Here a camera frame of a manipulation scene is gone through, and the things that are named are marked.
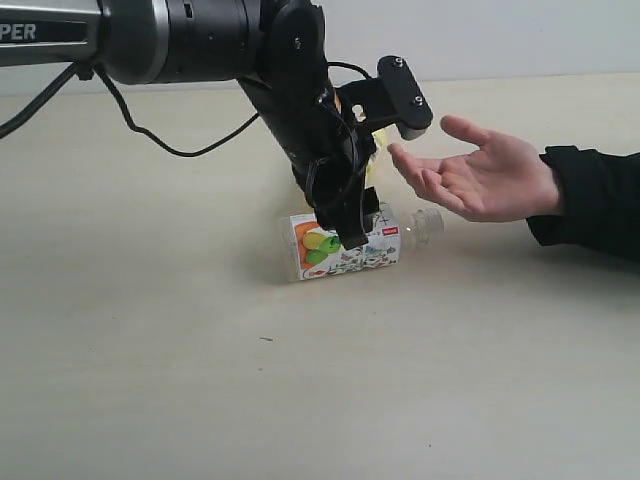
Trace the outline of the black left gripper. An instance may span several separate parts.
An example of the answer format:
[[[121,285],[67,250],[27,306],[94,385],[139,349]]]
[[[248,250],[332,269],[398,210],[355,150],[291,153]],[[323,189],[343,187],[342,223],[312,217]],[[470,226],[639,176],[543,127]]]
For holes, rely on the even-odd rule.
[[[303,192],[309,166],[329,158],[316,180],[314,195],[322,203],[333,200],[339,185],[367,162],[375,150],[372,133],[356,119],[351,106],[343,104],[338,89],[324,77],[317,85],[301,83],[301,90],[281,89],[257,75],[238,79],[257,114],[289,159],[294,181]],[[346,194],[340,204],[319,211],[319,223],[334,230],[344,248],[368,243],[380,200],[364,180]]]

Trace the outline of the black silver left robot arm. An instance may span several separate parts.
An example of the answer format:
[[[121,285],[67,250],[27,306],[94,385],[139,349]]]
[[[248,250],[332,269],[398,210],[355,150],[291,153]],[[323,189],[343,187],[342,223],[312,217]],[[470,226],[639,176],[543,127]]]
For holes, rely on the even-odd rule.
[[[120,85],[236,81],[290,160],[319,224],[365,244],[372,140],[329,76],[325,17],[309,1],[5,1],[1,63],[61,73],[1,126],[23,126],[70,79]]]

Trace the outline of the black sleeved forearm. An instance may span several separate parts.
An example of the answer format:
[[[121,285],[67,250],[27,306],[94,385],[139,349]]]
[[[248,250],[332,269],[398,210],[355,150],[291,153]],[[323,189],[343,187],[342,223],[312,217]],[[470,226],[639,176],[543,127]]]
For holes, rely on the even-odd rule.
[[[639,261],[639,154],[575,146],[545,149],[541,160],[559,180],[563,212],[526,219],[542,246],[577,245]]]

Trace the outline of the open human hand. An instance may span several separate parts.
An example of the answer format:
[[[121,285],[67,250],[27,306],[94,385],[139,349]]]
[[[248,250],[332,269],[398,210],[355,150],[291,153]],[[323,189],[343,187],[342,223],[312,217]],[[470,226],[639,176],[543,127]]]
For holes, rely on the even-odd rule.
[[[476,223],[564,213],[559,179],[529,142],[454,115],[444,116],[440,126],[475,150],[435,158],[418,157],[397,143],[387,147],[394,167],[419,198]]]

